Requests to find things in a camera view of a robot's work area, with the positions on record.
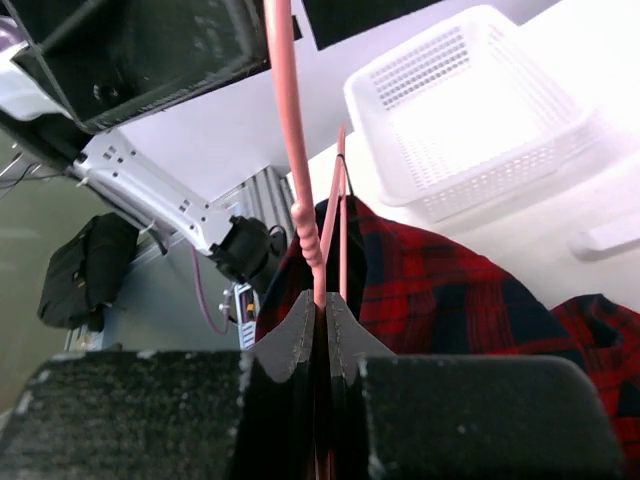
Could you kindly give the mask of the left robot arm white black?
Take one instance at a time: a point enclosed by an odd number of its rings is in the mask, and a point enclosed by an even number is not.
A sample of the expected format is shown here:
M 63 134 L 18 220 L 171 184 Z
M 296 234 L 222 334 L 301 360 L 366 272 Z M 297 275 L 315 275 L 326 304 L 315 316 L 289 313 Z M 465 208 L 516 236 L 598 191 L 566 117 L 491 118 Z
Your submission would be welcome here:
M 1 130 L 225 270 L 217 200 L 288 170 L 261 1 L 5 1 Z

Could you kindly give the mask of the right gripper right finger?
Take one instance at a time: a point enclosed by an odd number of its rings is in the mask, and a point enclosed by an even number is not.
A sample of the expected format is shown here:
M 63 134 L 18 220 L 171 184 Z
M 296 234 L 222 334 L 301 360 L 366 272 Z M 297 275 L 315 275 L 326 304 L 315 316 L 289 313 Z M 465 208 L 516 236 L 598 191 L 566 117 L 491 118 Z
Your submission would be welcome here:
M 622 479 L 596 388 L 557 356 L 397 355 L 326 305 L 335 479 Z

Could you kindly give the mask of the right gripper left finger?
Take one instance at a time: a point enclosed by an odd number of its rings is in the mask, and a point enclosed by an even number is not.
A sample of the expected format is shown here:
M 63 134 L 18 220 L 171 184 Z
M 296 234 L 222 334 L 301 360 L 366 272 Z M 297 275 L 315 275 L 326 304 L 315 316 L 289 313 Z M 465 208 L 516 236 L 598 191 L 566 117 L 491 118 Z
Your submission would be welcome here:
M 315 306 L 248 351 L 64 352 L 1 435 L 5 479 L 310 479 Z

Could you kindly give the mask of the red navy plaid skirt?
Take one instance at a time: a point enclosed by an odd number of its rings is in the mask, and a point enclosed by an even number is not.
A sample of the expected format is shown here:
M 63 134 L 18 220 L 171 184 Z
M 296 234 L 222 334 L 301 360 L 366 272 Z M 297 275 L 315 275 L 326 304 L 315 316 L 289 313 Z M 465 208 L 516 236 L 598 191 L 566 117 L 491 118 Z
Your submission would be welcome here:
M 545 307 L 488 258 L 348 200 L 347 239 L 333 241 L 327 288 L 347 290 L 355 318 L 397 354 L 547 354 L 595 385 L 639 475 L 639 315 L 601 294 Z

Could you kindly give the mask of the pink wire hanger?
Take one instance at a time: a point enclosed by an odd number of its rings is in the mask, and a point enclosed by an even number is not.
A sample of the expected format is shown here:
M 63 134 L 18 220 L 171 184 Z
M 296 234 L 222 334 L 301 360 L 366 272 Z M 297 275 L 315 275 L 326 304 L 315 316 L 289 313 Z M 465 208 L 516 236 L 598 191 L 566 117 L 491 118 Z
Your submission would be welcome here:
M 296 189 L 291 216 L 303 257 L 313 275 L 314 433 L 316 477 L 337 477 L 333 449 L 333 405 L 326 319 L 326 263 L 315 216 L 304 140 L 294 49 L 291 3 L 266 1 L 265 23 L 270 63 L 284 142 Z

